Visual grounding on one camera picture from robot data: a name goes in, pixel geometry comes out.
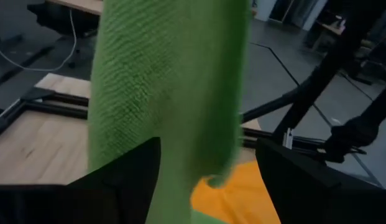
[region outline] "orange cloth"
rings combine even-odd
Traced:
[[[190,200],[195,210],[226,223],[280,223],[256,161],[238,165],[221,189],[200,180]]]

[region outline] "white cable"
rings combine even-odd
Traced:
[[[52,69],[44,69],[44,68],[25,68],[23,67],[22,65],[19,65],[18,63],[15,63],[14,61],[12,61],[11,59],[9,59],[0,49],[0,55],[6,59],[8,62],[11,62],[13,65],[19,67],[19,68],[23,68],[24,70],[29,70],[29,71],[38,71],[38,72],[54,72],[54,71],[57,71],[59,69],[61,69],[64,64],[68,61],[68,59],[71,58],[71,56],[73,56],[73,53],[74,53],[74,50],[75,50],[75,47],[76,47],[76,34],[75,34],[75,28],[74,28],[74,22],[73,22],[73,14],[71,13],[71,9],[70,9],[70,21],[71,21],[71,28],[73,29],[73,36],[74,36],[74,45],[73,45],[73,48],[71,49],[71,52],[69,54],[69,56],[67,56],[67,58],[56,68],[52,68]]]

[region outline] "gray floor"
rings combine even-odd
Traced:
[[[32,52],[54,43],[59,36],[52,31],[32,26],[28,38],[14,48],[8,49],[6,54],[15,61],[21,62],[28,58]],[[252,21],[247,45],[247,62],[244,70],[244,87],[242,93],[241,112],[255,108],[270,100],[274,100],[285,92],[296,87],[295,82],[288,75],[279,61],[271,54],[269,49],[256,44],[271,47],[279,59],[284,63],[292,76],[301,83],[306,79],[312,69],[320,63],[318,56],[300,50],[305,33],[296,29],[264,24]],[[37,41],[45,37],[45,43]],[[90,79],[91,58],[93,55],[93,41],[83,44],[83,62],[76,69],[64,67],[56,73]],[[58,42],[54,51],[36,61],[31,67],[51,68],[56,67],[69,53],[72,42]],[[9,63],[0,58],[0,74],[13,68]],[[38,82],[47,72],[23,71],[0,86],[0,108],[4,109],[14,100],[25,93]],[[383,83],[372,86],[353,82],[368,96],[374,99],[385,87]],[[343,124],[349,118],[359,115],[371,102],[365,94],[349,83],[343,77],[335,77],[324,93],[316,101],[319,110],[325,115],[326,121],[317,110],[310,109],[303,121],[295,130],[296,135],[326,139],[330,136],[332,125]],[[259,118],[262,129],[273,131],[278,125],[288,107]],[[375,184],[382,184],[386,188],[386,121],[380,127],[379,137],[373,145],[366,148],[366,156],[347,156],[343,164],[329,164],[331,167],[345,173],[362,178]]]

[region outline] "concrete floor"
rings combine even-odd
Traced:
[[[50,30],[31,24],[28,38],[19,45],[8,49],[6,54],[21,62],[48,43],[55,42],[60,36]],[[321,59],[316,55],[300,50],[305,33],[300,30],[252,21],[247,44],[246,67],[244,70],[244,87],[241,101],[241,112],[245,112],[268,101],[274,100],[296,87],[293,78],[301,83],[306,79]],[[37,37],[46,37],[45,43]],[[279,57],[290,76],[272,55],[270,47]],[[71,49],[71,42],[56,43],[55,50],[42,57],[30,67],[51,68],[61,63]],[[92,42],[86,41],[82,50],[85,62],[76,69],[64,67],[55,73],[90,79]],[[0,58],[0,75],[12,69],[9,63]],[[0,108],[8,107],[14,100],[37,83],[47,72],[22,71],[0,86]],[[316,101],[316,108],[310,109],[295,130],[296,135],[326,139],[330,136],[330,126],[343,124],[357,116],[366,108],[385,87],[383,83],[372,86],[361,85],[352,81],[352,85],[343,77],[335,77],[324,93]],[[263,130],[273,131],[287,112],[288,107],[259,118]],[[368,155],[348,155],[343,164],[329,164],[331,167],[347,174],[382,185],[386,188],[386,121],[380,127],[379,137],[371,146],[366,147]]]

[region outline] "green towel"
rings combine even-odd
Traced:
[[[91,77],[89,168],[153,136],[162,142],[147,223],[190,223],[202,176],[221,184],[240,134],[249,4],[105,0]]]

